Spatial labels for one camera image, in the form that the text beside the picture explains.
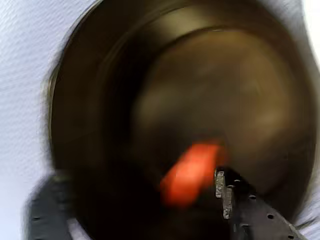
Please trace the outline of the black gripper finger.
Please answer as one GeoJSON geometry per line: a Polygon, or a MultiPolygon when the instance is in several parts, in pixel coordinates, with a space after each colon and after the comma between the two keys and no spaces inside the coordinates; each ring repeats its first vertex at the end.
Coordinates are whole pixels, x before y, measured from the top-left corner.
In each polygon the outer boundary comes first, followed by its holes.
{"type": "Polygon", "coordinates": [[[304,236],[277,210],[265,202],[237,172],[217,167],[215,197],[221,199],[222,215],[232,240],[303,240],[304,236]]]}
{"type": "Polygon", "coordinates": [[[45,177],[28,199],[25,213],[26,240],[71,240],[69,181],[57,174],[45,177]]]}

